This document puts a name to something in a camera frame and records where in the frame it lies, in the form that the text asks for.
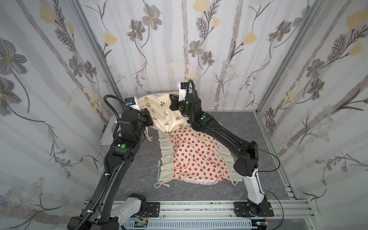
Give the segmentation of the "cream bear print pillow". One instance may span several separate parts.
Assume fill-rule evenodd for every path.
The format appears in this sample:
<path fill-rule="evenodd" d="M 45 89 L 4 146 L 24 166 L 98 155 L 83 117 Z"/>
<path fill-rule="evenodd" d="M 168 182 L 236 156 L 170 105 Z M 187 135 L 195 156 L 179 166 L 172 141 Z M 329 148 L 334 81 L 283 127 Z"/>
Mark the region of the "cream bear print pillow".
<path fill-rule="evenodd" d="M 156 93 L 138 99 L 141 109 L 147 109 L 153 120 L 153 129 L 169 135 L 171 141 L 178 141 L 188 126 L 188 118 L 180 111 L 170 109 L 170 93 Z"/>

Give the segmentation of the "strawberry print pillow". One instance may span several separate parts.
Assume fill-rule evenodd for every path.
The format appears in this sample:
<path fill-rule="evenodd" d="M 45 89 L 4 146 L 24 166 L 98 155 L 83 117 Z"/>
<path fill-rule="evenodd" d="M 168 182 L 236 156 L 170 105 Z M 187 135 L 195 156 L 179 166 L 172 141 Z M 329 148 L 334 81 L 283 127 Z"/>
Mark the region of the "strawberry print pillow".
<path fill-rule="evenodd" d="M 158 133 L 162 156 L 155 188 L 169 187 L 172 180 L 199 185 L 228 180 L 234 186 L 242 181 L 242 176 L 233 167 L 230 151 L 210 135 L 190 126 Z"/>

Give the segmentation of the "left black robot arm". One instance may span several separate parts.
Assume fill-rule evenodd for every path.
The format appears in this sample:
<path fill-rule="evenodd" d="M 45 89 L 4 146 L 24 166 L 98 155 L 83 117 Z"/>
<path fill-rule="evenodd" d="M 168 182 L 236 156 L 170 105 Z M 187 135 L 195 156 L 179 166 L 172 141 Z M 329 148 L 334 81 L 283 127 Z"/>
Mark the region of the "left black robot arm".
<path fill-rule="evenodd" d="M 116 209 L 112 207 L 120 184 L 144 139 L 144 131 L 152 125 L 147 109 L 128 110 L 118 117 L 98 186 L 81 214 L 69 220 L 69 230 L 119 230 L 131 216 L 145 212 L 146 198 L 137 194 L 132 194 Z"/>

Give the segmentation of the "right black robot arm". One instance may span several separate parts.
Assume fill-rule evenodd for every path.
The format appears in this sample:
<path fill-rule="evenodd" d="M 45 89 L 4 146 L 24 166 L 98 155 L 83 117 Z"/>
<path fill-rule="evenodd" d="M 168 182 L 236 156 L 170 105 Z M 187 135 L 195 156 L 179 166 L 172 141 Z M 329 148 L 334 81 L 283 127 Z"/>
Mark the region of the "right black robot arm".
<path fill-rule="evenodd" d="M 180 96 L 169 94 L 170 109 L 180 112 L 188 118 L 191 127 L 202 134 L 213 137 L 237 157 L 233 168 L 243 177 L 247 189 L 247 208 L 249 215 L 260 216 L 269 211 L 268 201 L 257 178 L 258 174 L 258 144 L 248 142 L 224 128 L 212 115 L 201 108 L 201 100 L 196 94 L 188 94 L 184 100 Z"/>

